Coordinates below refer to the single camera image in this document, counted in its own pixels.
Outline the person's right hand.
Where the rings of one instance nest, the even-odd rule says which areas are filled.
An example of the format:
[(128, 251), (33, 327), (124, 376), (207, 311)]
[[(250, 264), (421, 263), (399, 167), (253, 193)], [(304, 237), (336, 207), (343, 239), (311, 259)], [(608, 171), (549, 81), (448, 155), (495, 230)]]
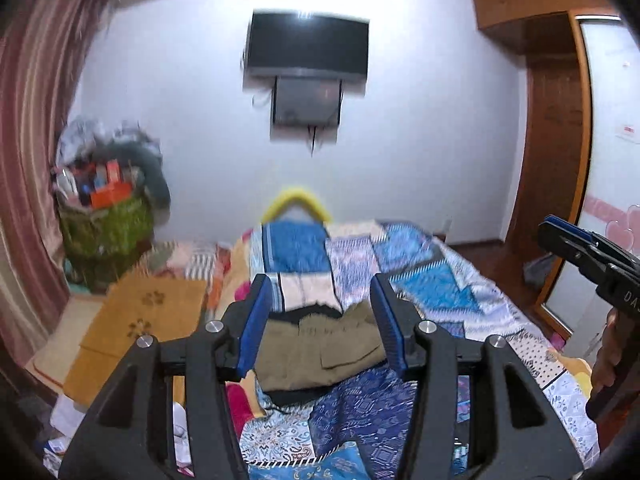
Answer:
[(620, 312), (615, 308), (608, 311), (602, 346), (592, 369), (590, 398), (594, 398), (603, 388), (612, 387), (616, 381), (615, 367), (622, 360), (628, 340), (620, 327), (621, 319)]

